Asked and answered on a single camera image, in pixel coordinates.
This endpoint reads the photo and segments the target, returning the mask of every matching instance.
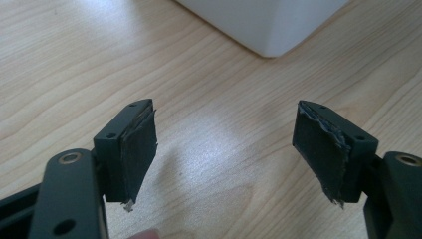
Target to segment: white container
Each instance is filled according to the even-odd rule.
[[[263,57],[300,43],[347,0],[177,0]]]

